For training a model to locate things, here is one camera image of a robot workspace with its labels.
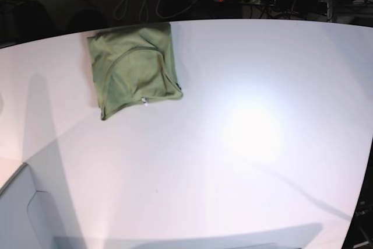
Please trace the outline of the green T-shirt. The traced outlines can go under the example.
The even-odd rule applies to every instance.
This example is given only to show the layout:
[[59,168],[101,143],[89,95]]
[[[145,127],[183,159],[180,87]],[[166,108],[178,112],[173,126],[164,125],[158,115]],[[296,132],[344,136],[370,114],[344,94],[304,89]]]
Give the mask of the green T-shirt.
[[182,99],[168,22],[101,31],[87,46],[101,120],[130,106]]

